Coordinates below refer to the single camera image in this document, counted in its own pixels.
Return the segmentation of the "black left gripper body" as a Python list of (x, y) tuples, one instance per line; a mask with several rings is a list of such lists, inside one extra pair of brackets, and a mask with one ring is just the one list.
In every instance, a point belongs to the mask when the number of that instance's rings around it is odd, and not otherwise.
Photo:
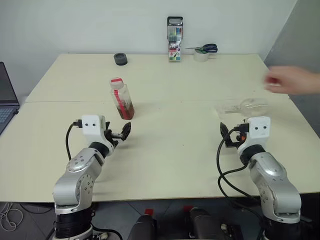
[(113, 133), (111, 129), (107, 129), (103, 132), (106, 140), (109, 141), (114, 148), (116, 148), (119, 143), (123, 143), (125, 141), (124, 133), (124, 130), (120, 133)]

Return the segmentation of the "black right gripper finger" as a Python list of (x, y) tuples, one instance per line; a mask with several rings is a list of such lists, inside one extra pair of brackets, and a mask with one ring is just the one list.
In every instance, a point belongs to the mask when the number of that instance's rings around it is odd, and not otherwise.
[(223, 123), (223, 122), (220, 122), (220, 134), (222, 136), (222, 138), (227, 141), (229, 139), (229, 129), (228, 127)]

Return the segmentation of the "person's bare hand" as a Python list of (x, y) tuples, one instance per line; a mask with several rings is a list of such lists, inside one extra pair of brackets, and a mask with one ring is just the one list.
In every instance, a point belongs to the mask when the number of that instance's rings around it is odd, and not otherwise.
[(312, 75), (294, 66), (272, 66), (264, 78), (264, 88), (272, 93), (300, 95), (309, 92)]

